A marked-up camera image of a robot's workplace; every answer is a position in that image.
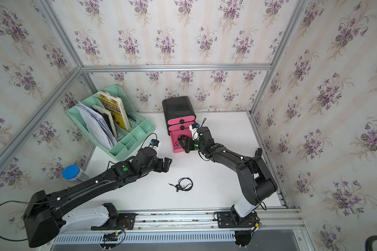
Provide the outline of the pink bottom drawer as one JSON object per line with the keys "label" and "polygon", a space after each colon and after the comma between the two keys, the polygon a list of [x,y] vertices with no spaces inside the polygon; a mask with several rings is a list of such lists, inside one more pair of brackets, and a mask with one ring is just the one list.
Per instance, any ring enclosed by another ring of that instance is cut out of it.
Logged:
{"label": "pink bottom drawer", "polygon": [[184,148],[179,143],[179,137],[180,136],[191,136],[191,132],[189,129],[185,130],[176,130],[170,132],[170,137],[172,140],[172,146],[173,146],[173,153],[181,153],[184,152]]}

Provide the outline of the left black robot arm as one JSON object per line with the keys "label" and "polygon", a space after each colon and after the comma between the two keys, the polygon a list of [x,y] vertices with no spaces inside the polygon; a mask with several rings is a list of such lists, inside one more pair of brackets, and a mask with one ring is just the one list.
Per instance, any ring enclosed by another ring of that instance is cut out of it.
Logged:
{"label": "left black robot arm", "polygon": [[171,163],[172,159],[159,158],[157,151],[147,146],[85,182],[50,194],[44,190],[36,192],[23,216],[28,246],[37,248],[54,239],[67,223],[63,217],[76,207],[133,183],[152,171],[166,173]]}

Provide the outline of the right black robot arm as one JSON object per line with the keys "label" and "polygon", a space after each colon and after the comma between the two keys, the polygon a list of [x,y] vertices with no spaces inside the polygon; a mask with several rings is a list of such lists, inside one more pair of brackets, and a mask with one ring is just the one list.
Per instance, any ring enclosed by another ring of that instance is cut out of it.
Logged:
{"label": "right black robot arm", "polygon": [[240,222],[249,218],[258,206],[266,210],[262,203],[278,190],[278,185],[262,158],[262,149],[258,148],[253,157],[245,156],[216,143],[208,127],[196,125],[190,131],[190,137],[178,137],[186,153],[198,151],[204,160],[222,164],[237,174],[243,196],[232,206],[231,218]]}

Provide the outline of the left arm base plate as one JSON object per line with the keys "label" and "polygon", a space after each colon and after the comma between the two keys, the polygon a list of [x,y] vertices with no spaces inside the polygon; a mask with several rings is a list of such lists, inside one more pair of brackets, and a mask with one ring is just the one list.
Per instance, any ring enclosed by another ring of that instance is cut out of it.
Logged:
{"label": "left arm base plate", "polygon": [[118,213],[111,215],[105,223],[100,226],[92,226],[92,231],[110,231],[110,230],[133,230],[136,219],[135,213]]}

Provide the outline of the pink drawer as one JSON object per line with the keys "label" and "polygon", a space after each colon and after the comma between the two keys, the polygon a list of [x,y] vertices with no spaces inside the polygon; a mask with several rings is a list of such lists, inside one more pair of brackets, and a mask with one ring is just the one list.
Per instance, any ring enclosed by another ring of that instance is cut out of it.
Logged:
{"label": "pink drawer", "polygon": [[191,122],[191,121],[194,121],[196,119],[196,116],[185,116],[185,117],[181,117],[181,118],[173,118],[173,119],[169,119],[167,121],[167,124],[168,125],[175,125],[175,124],[184,124],[184,123],[187,123],[187,122]]}
{"label": "pink drawer", "polygon": [[185,130],[176,130],[170,132],[170,137],[172,140],[172,146],[173,146],[173,153],[181,153],[184,152],[184,148],[179,143],[179,137],[180,136],[191,136],[191,132],[189,129]]}
{"label": "pink drawer", "polygon": [[168,130],[169,131],[185,130],[185,129],[188,129],[193,123],[194,123],[193,121],[190,121],[190,122],[187,122],[187,123],[184,123],[184,124],[171,125],[168,128]]}

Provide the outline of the black pink drawer cabinet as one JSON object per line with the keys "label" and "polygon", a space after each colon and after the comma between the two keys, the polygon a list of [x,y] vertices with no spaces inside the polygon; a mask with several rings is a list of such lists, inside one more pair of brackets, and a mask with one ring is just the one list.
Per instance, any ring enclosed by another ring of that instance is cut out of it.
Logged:
{"label": "black pink drawer cabinet", "polygon": [[168,135],[170,135],[171,132],[168,130],[170,125],[167,124],[167,121],[169,119],[181,118],[191,115],[196,116],[194,108],[188,96],[179,96],[175,98],[164,99],[162,101],[162,107]]}

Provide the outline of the black earphones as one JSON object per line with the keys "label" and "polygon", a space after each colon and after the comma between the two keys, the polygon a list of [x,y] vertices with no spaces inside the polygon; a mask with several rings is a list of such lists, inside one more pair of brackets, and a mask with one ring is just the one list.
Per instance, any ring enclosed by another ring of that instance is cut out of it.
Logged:
{"label": "black earphones", "polygon": [[188,192],[193,188],[193,181],[189,177],[183,177],[178,180],[177,184],[169,184],[170,186],[174,187],[176,192],[184,191]]}
{"label": "black earphones", "polygon": [[174,143],[174,147],[175,147],[176,149],[181,148],[181,145],[180,145],[179,141],[175,141],[175,143]]}

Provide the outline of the pink top drawer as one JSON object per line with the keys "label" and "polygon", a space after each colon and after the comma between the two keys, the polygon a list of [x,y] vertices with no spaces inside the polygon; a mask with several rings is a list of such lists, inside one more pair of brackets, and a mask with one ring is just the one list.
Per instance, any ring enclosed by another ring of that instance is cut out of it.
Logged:
{"label": "pink top drawer", "polygon": [[187,122],[191,122],[191,121],[194,121],[196,119],[196,116],[185,116],[185,117],[181,117],[181,118],[173,118],[173,119],[169,119],[167,121],[167,124],[168,125],[175,125],[175,124],[184,124],[184,123],[187,123]]}

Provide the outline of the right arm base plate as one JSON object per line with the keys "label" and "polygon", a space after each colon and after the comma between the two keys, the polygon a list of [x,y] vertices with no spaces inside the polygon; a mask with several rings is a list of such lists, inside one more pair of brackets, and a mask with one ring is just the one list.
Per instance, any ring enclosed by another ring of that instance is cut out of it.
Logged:
{"label": "right arm base plate", "polygon": [[253,229],[259,226],[260,219],[255,212],[240,217],[235,211],[220,211],[213,214],[219,229]]}

